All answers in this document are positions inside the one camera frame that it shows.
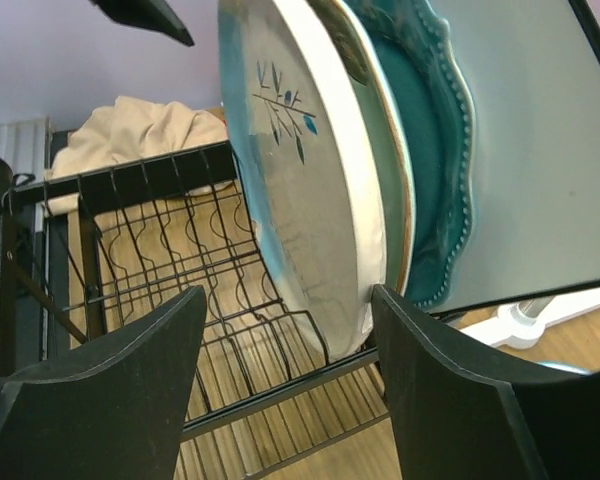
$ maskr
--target wood surface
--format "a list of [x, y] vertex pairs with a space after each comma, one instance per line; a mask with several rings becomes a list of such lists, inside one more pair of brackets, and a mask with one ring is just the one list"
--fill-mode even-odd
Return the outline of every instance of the wood surface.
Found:
[[[236, 188], [231, 185], [220, 192], [223, 197], [220, 212], [207, 195], [145, 204], [127, 209], [124, 214], [100, 215], [96, 220], [103, 230], [101, 264], [106, 265], [107, 258], [112, 264], [111, 270], [102, 269], [105, 294], [115, 295], [114, 283], [118, 290], [126, 292], [120, 296], [121, 301], [115, 298], [107, 301], [109, 328], [139, 318], [189, 284], [202, 284], [212, 293], [199, 371], [213, 409], [248, 397], [249, 388], [258, 392], [282, 383], [286, 379], [283, 356], [289, 361], [293, 376], [311, 371], [321, 362], [320, 355], [293, 328], [291, 319], [276, 322], [282, 349], [272, 340], [271, 328], [258, 323], [252, 315], [241, 315], [224, 324], [217, 321], [220, 316], [244, 310], [247, 298], [262, 303], [272, 293], [267, 282], [262, 285], [261, 264], [249, 263], [255, 258], [249, 255], [255, 246], [250, 233], [245, 231], [247, 216], [240, 197], [235, 195]], [[192, 241], [192, 218], [197, 241]], [[77, 212], [69, 215], [70, 251], [76, 264], [81, 265], [79, 220]], [[204, 271], [205, 264], [238, 254], [245, 255], [238, 265], [242, 283], [232, 262]], [[147, 289], [147, 279], [157, 284]], [[79, 276], [72, 268], [69, 283], [71, 303], [83, 303]], [[471, 312], [460, 326], [486, 319], [493, 311]], [[271, 307], [264, 313], [274, 318], [281, 312]], [[72, 310], [71, 318], [84, 330], [84, 309]], [[503, 350], [532, 361], [551, 360], [600, 370], [600, 310], [551, 328], [529, 350]], [[249, 382], [240, 373], [241, 364], [248, 371]], [[359, 370], [183, 443], [174, 478], [244, 478], [372, 421], [386, 411], [378, 393], [380, 383], [373, 367]], [[187, 418], [198, 417], [206, 410], [200, 383], [196, 381]], [[399, 479], [390, 421], [384, 420], [268, 478], [304, 477]]]

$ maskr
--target metal wire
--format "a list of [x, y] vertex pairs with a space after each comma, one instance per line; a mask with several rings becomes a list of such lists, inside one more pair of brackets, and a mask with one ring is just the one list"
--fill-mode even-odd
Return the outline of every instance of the metal wire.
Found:
[[[91, 180], [75, 179], [80, 207], [70, 216], [78, 220], [69, 221], [68, 240], [59, 235], [70, 272], [69, 301], [59, 307], [91, 337], [99, 319], [109, 332], [187, 287], [203, 285], [208, 316], [176, 478], [257, 478], [386, 418], [382, 381], [372, 367], [351, 367], [351, 373], [247, 417], [196, 430], [207, 417], [290, 382], [308, 382], [330, 367], [315, 322], [308, 312], [286, 308], [264, 266], [239, 181], [218, 185], [204, 150], [197, 161], [205, 164], [197, 172], [206, 175], [206, 191], [191, 190], [191, 173], [177, 155], [157, 166], [147, 160], [135, 170], [110, 169], [98, 177], [113, 205], [104, 212]], [[157, 171], [169, 179], [169, 189]], [[130, 202], [131, 178], [146, 201]], [[40, 186], [47, 212], [51, 187]], [[45, 269], [35, 267], [49, 292]], [[307, 326], [321, 349], [307, 341]]]

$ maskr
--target black wire rack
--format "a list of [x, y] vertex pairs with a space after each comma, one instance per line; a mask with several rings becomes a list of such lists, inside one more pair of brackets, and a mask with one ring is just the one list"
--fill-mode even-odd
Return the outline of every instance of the black wire rack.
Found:
[[[262, 477], [388, 416], [375, 348], [330, 363], [308, 312], [280, 298], [234, 165], [224, 142], [12, 188], [0, 202], [0, 375], [18, 365], [23, 291], [40, 308], [43, 360], [61, 327], [75, 348], [204, 286], [207, 323], [177, 478]], [[19, 216], [35, 207], [51, 219], [72, 198], [65, 234], [47, 228], [51, 251], [40, 256]], [[54, 278], [59, 259], [67, 271]], [[305, 339], [300, 318], [322, 349]]]

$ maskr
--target white stand base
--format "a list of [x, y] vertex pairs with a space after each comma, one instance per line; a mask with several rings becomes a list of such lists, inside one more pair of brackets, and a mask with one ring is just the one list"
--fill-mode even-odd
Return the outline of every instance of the white stand base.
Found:
[[495, 317], [460, 331], [491, 347], [531, 348], [547, 328], [599, 309], [600, 288], [557, 296], [535, 319], [521, 319], [515, 307], [502, 305]]

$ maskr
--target towel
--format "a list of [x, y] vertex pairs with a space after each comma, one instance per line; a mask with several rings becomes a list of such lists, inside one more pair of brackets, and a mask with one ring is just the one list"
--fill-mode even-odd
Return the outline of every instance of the towel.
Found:
[[[224, 122], [210, 112], [192, 110], [179, 102], [165, 105], [121, 96], [113, 106], [96, 108], [86, 123], [69, 136], [46, 178], [58, 179], [226, 139]], [[191, 193], [204, 195], [210, 191], [210, 187], [203, 187]], [[50, 215], [74, 211], [78, 208], [78, 196], [55, 198], [49, 202], [49, 208]]]

